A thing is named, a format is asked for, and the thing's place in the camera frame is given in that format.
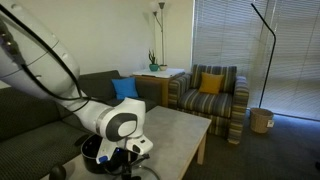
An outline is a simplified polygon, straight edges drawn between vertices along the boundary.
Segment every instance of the couch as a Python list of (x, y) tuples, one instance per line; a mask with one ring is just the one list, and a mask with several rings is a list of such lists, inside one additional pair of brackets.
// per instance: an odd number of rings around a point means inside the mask
[[(81, 75), (83, 91), (111, 106), (115, 98), (111, 79), (118, 71)], [(146, 110), (161, 103), (161, 84), (136, 81)], [(12, 87), (0, 89), (0, 179), (40, 179), (54, 165), (64, 164), (81, 152), (81, 144), (92, 133), (59, 104), (37, 99)]]
[[(202, 73), (223, 75), (218, 94), (199, 92)], [(208, 133), (238, 144), (241, 139), (249, 89), (244, 76), (237, 76), (236, 66), (195, 64), (190, 73), (169, 84), (169, 107), (212, 120)]]

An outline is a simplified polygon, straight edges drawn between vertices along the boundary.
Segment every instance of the gray carpet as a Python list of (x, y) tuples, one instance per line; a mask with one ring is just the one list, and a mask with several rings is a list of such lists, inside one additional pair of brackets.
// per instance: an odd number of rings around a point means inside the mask
[(274, 120), (273, 128), (258, 134), (247, 115), (238, 146), (208, 135), (204, 164), (193, 159), (184, 180), (320, 179), (320, 122), (277, 115)]

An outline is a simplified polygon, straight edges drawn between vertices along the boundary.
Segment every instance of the side table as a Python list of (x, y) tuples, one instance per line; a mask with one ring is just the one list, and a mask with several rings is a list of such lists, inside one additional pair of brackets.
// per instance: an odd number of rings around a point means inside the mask
[(183, 74), (184, 74), (184, 69), (174, 69), (174, 68), (167, 68), (166, 71), (150, 71), (149, 69), (143, 69), (143, 70), (132, 73), (132, 75), (136, 78), (161, 82), (163, 107), (168, 107), (169, 82)]

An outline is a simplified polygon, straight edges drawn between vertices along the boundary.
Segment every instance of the lamp shade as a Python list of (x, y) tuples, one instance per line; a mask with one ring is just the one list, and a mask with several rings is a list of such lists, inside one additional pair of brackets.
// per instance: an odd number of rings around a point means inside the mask
[(159, 0), (159, 7), (161, 10), (163, 9), (165, 3), (165, 0)]
[(152, 12), (157, 12), (159, 5), (155, 1), (152, 1), (152, 2), (150, 2), (150, 8), (151, 8)]

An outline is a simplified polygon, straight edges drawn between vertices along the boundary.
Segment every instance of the white wall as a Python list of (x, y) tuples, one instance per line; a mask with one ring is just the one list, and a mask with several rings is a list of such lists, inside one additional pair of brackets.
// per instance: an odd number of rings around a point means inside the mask
[(81, 74), (117, 69), (130, 75), (149, 64), (155, 45), (149, 0), (17, 1), (67, 47)]
[[(68, 48), (81, 74), (117, 69), (126, 76), (148, 67), (149, 49), (161, 55), (150, 0), (17, 1)], [(190, 70), (193, 1), (166, 1), (165, 58), (171, 68)], [(6, 86), (0, 82), (0, 88)]]
[[(187, 72), (191, 68), (192, 31), (194, 0), (166, 0), (163, 9), (164, 52), (168, 67), (182, 68)], [(161, 32), (156, 29), (156, 54), (161, 64)]]

